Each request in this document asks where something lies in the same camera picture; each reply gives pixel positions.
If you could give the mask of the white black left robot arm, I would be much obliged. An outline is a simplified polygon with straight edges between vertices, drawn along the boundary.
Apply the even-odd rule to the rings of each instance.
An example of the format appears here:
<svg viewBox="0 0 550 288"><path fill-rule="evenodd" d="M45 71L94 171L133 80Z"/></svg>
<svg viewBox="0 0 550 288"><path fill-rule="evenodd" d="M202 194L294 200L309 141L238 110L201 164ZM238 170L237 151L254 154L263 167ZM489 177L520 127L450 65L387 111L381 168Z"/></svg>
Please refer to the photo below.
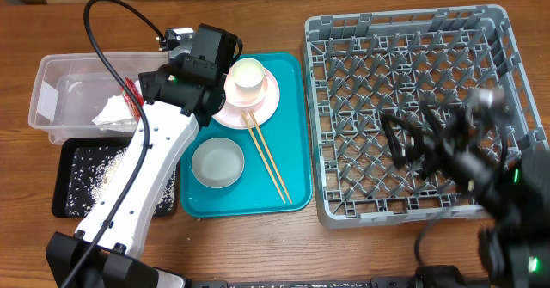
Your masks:
<svg viewBox="0 0 550 288"><path fill-rule="evenodd" d="M202 24L190 52L139 74L144 104L106 191L73 235L55 233L46 259L60 287L186 287L177 273L140 260L164 187L186 148L225 101L242 42Z"/></svg>

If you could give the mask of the white cooked rice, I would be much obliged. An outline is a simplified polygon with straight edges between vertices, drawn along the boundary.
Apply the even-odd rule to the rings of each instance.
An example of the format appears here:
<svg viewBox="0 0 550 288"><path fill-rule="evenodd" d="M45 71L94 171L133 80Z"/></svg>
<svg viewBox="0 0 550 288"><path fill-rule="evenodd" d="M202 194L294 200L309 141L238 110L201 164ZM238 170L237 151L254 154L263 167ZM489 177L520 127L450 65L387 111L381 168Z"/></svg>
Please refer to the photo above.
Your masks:
<svg viewBox="0 0 550 288"><path fill-rule="evenodd" d="M106 191L126 153L126 147L79 147L73 156L64 214L86 217Z"/></svg>

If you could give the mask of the white tissue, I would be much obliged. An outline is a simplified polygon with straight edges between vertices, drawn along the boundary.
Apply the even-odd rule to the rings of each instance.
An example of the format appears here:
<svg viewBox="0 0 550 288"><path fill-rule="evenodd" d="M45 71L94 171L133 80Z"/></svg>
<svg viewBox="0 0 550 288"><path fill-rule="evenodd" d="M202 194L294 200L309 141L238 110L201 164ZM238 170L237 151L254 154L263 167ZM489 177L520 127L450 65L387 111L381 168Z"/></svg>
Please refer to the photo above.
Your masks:
<svg viewBox="0 0 550 288"><path fill-rule="evenodd" d="M114 95L107 100L105 107L92 119L95 125L135 125L122 95Z"/></svg>

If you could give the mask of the grey bowl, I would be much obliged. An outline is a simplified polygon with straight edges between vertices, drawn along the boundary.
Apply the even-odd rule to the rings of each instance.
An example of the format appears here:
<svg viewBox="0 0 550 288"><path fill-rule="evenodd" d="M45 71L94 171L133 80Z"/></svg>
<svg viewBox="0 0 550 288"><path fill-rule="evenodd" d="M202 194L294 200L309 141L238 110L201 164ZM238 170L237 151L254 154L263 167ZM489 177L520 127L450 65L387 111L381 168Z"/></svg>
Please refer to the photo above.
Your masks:
<svg viewBox="0 0 550 288"><path fill-rule="evenodd" d="M222 189L233 185L244 166L241 147L228 138L208 139L192 155L192 173L208 188Z"/></svg>

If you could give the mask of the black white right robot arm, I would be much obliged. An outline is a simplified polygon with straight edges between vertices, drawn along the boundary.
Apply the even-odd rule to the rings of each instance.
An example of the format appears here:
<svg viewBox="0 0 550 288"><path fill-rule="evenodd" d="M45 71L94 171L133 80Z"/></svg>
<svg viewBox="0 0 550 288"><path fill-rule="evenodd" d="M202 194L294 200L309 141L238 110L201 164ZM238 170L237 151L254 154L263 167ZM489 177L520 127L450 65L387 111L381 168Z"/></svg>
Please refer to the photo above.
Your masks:
<svg viewBox="0 0 550 288"><path fill-rule="evenodd" d="M391 114L380 117L394 166L420 164L419 178L441 172L458 192L495 220L481 230L479 254L489 282L497 287L549 285L549 153L522 153L506 164L509 114L493 105L447 106L453 116L441 125L429 105L419 104L430 127L423 131Z"/></svg>

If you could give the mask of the red snack wrapper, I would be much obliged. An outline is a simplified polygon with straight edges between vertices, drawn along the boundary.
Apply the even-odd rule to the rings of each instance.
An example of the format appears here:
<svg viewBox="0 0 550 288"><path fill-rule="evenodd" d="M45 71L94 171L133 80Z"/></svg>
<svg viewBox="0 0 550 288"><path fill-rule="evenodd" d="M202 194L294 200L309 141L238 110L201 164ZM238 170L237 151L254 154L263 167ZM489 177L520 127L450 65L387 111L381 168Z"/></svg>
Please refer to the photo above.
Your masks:
<svg viewBox="0 0 550 288"><path fill-rule="evenodd" d="M129 77L125 77L125 86L128 88L130 93L136 99L137 103L135 103L131 99L130 95L125 91L124 88L120 88L121 94L122 94L122 96L125 100L125 104L127 105L128 109L131 113L131 116L133 117L134 120L136 120L138 122L141 118L141 113L139 112L138 107L141 107L144 104L144 98L141 95L141 90L139 89L139 87Z"/></svg>

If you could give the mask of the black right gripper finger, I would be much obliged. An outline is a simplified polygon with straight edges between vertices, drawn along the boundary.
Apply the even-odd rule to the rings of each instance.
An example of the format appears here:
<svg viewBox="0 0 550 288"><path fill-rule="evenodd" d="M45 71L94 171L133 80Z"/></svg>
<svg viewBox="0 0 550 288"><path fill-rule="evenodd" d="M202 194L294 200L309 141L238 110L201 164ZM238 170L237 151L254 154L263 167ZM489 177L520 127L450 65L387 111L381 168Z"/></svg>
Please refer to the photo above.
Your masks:
<svg viewBox="0 0 550 288"><path fill-rule="evenodd" d="M383 113L380 116L380 121L388 141L388 147L390 149L394 166L396 168L401 169L409 163L418 161L418 159L424 155L427 150L425 145L425 133L418 129L418 127L404 121L403 119L399 119L386 113ZM394 133L392 124L399 126L406 132L409 132L409 135L414 140L414 143L408 144L405 148L403 148L400 144L400 140Z"/></svg>
<svg viewBox="0 0 550 288"><path fill-rule="evenodd" d="M437 138L462 138L464 136L464 109L440 102L420 101L420 112L424 115L431 131ZM446 111L451 118L443 123L437 111Z"/></svg>

